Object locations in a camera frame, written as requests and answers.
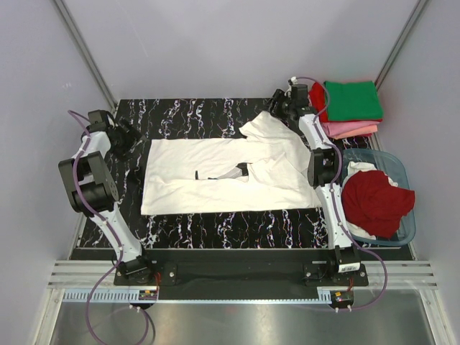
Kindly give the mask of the control board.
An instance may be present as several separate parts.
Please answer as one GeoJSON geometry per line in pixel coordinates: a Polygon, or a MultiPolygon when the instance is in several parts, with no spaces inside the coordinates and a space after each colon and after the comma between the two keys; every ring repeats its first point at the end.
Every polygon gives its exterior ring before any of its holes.
{"type": "Polygon", "coordinates": [[[139,291],[139,300],[157,300],[158,291],[157,290],[140,290],[139,291]]]}
{"type": "Polygon", "coordinates": [[[353,303],[354,293],[352,291],[336,291],[333,294],[334,301],[337,303],[353,303]]]}

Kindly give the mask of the green folded t shirt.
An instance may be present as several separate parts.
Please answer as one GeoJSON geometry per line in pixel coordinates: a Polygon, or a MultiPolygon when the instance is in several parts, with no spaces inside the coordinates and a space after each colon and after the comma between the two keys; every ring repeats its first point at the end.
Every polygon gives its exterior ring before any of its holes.
{"type": "Polygon", "coordinates": [[[383,109],[371,80],[337,83],[326,81],[329,122],[382,121],[383,109]]]}

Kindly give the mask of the dark red t shirt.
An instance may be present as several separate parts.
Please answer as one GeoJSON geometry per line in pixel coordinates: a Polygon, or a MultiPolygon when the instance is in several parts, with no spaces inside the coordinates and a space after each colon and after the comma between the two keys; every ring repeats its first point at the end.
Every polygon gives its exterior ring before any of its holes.
{"type": "Polygon", "coordinates": [[[359,171],[343,186],[346,220],[372,236],[390,239],[415,206],[415,192],[390,184],[380,170],[359,171]]]}

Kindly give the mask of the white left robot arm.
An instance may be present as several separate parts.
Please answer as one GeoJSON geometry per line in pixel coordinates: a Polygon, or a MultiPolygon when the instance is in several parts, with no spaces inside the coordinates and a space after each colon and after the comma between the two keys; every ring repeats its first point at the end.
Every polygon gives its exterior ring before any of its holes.
{"type": "Polygon", "coordinates": [[[108,153],[124,159],[144,137],[129,122],[116,120],[105,110],[87,116],[68,113],[83,129],[77,152],[58,164],[69,203],[108,239],[116,258],[116,275],[146,285],[154,279],[155,267],[119,210],[118,188],[105,162],[108,153]]]}

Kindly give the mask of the white printed t shirt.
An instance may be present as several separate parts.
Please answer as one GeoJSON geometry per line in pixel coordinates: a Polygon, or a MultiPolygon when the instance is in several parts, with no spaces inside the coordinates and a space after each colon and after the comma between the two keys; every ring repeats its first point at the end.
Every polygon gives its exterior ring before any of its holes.
{"type": "Polygon", "coordinates": [[[316,208],[306,177],[310,152],[268,112],[241,139],[156,139],[145,169],[141,214],[316,208]]]}

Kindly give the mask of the aluminium rail frame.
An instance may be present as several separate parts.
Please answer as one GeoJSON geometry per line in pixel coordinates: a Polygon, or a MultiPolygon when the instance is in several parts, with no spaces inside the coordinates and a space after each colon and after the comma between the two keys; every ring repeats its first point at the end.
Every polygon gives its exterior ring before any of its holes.
{"type": "Polygon", "coordinates": [[[435,290],[438,282],[431,264],[425,261],[389,261],[384,264],[374,261],[362,262],[358,275],[348,285],[333,285],[330,282],[307,282],[307,277],[317,278],[324,262],[301,264],[299,262],[166,262],[156,266],[157,276],[147,283],[136,284],[124,281],[105,261],[57,261],[47,286],[49,288],[91,288],[98,280],[100,286],[175,286],[198,281],[232,282],[299,282],[322,288],[369,288],[435,290]]]}

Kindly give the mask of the salmon folded t shirt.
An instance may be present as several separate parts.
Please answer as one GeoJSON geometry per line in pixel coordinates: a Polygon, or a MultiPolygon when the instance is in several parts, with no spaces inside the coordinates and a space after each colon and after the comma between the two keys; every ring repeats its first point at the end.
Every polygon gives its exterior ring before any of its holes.
{"type": "Polygon", "coordinates": [[[345,132],[343,134],[340,134],[339,136],[336,137],[336,139],[346,139],[346,138],[349,138],[349,137],[370,137],[376,131],[377,131],[377,129],[366,130],[365,128],[362,128],[362,129],[357,129],[357,130],[354,130],[354,131],[345,132]]]}

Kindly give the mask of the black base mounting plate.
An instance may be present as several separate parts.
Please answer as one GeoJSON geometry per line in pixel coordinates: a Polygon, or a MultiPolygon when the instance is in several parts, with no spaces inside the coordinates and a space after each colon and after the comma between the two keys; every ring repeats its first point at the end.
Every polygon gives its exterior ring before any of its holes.
{"type": "Polygon", "coordinates": [[[160,286],[160,300],[304,301],[318,288],[366,287],[364,264],[346,249],[152,249],[145,277],[115,274],[120,286],[160,286]]]}

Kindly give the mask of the clear blue plastic bin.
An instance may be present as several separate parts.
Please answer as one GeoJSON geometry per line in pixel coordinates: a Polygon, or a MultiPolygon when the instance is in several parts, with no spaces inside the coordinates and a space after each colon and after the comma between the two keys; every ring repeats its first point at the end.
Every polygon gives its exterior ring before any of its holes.
{"type": "MultiPolygon", "coordinates": [[[[395,156],[373,149],[345,149],[343,151],[342,164],[342,180],[347,175],[347,165],[349,162],[368,162],[375,165],[378,170],[389,175],[399,188],[410,189],[408,177],[404,165],[395,156]]],[[[414,211],[410,211],[406,216],[403,216],[400,221],[400,227],[392,235],[390,239],[371,236],[363,229],[358,229],[356,226],[351,227],[351,235],[358,242],[369,245],[385,246],[385,247],[402,247],[409,244],[415,237],[416,225],[414,211]]]]}

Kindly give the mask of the right control board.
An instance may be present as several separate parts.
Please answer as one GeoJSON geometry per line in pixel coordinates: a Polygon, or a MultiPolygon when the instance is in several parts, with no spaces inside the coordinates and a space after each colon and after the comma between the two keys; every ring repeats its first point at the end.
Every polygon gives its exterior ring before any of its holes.
{"type": "Polygon", "coordinates": [[[333,294],[334,301],[337,303],[353,303],[354,293],[352,291],[336,291],[333,294]]]}

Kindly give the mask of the white t shirt in bin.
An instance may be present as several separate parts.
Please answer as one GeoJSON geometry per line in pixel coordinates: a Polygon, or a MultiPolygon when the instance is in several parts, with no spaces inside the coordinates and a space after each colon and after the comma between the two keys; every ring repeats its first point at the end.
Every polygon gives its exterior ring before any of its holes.
{"type": "Polygon", "coordinates": [[[342,186],[344,187],[349,181],[353,187],[396,188],[399,186],[389,175],[368,162],[349,162],[342,186]]]}

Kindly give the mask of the left control board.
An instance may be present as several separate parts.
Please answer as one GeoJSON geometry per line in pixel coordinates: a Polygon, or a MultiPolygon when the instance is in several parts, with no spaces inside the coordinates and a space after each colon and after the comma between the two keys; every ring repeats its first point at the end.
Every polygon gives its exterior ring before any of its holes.
{"type": "Polygon", "coordinates": [[[158,291],[157,290],[140,290],[139,291],[139,300],[157,300],[158,291]]]}

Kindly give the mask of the pink folded t shirt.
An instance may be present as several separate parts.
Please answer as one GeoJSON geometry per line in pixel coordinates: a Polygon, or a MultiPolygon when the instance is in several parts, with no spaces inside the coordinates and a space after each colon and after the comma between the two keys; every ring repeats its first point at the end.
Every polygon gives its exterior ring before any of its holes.
{"type": "Polygon", "coordinates": [[[321,126],[328,137],[336,138],[340,134],[378,124],[378,121],[338,121],[322,122],[321,126]]]}

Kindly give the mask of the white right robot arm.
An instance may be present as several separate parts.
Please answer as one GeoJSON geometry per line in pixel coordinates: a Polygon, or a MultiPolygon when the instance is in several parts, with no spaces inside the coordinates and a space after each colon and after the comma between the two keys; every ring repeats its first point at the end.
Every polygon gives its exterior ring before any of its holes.
{"type": "Polygon", "coordinates": [[[274,92],[269,112],[278,119],[295,122],[306,138],[310,147],[307,179],[321,202],[328,227],[328,259],[318,277],[307,277],[306,281],[345,286],[359,274],[361,260],[341,202],[342,153],[324,132],[320,114],[310,106],[308,86],[292,80],[288,84],[286,91],[274,92]]]}

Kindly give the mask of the red folded t shirt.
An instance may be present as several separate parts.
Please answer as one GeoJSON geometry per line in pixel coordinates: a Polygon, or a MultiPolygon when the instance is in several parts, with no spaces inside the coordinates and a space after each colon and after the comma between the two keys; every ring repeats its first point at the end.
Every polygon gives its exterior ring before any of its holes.
{"type": "Polygon", "coordinates": [[[310,91],[309,91],[310,100],[312,103],[313,108],[316,109],[319,115],[320,123],[327,123],[328,122],[328,113],[325,110],[326,107],[326,96],[325,91],[322,85],[318,82],[315,82],[310,91]]]}

